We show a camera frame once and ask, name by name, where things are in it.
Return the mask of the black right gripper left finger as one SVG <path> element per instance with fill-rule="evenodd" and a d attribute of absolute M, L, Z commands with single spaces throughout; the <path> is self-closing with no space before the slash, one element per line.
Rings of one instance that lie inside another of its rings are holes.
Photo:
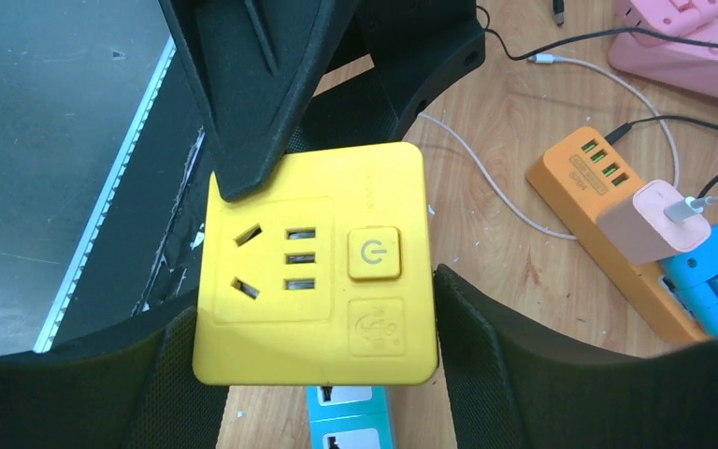
<path fill-rule="evenodd" d="M 196 312 L 146 312 L 0 356 L 0 448 L 212 448 L 228 391 L 193 372 Z"/>

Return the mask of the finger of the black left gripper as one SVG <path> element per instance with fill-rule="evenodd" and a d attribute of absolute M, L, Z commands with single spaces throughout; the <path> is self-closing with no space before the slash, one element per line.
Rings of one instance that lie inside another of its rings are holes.
<path fill-rule="evenodd" d="M 308 152 L 400 140 L 441 93 L 485 58 L 473 1 L 362 1 L 329 64 L 372 68 L 310 101 L 296 128 Z"/>
<path fill-rule="evenodd" d="M 354 1 L 163 1 L 203 116 L 221 198 L 273 174 L 352 20 Z"/>

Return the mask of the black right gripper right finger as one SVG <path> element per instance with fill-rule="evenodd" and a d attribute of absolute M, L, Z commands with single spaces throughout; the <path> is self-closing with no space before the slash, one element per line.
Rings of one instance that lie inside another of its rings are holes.
<path fill-rule="evenodd" d="M 461 448 L 718 448 L 718 340 L 652 358 L 556 332 L 433 275 Z"/>

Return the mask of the yellow cube socket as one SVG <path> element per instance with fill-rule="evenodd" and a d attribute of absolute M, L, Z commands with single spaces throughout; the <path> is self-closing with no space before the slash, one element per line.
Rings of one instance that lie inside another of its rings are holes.
<path fill-rule="evenodd" d="M 408 142 L 283 156 L 208 187 L 193 370 L 210 385 L 416 385 L 438 366 L 424 158 Z"/>

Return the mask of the teal USB power strip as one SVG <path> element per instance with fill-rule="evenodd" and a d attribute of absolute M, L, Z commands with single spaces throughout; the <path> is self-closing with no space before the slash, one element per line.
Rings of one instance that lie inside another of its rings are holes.
<path fill-rule="evenodd" d="M 389 391 L 383 386 L 308 386 L 310 447 L 395 449 Z"/>

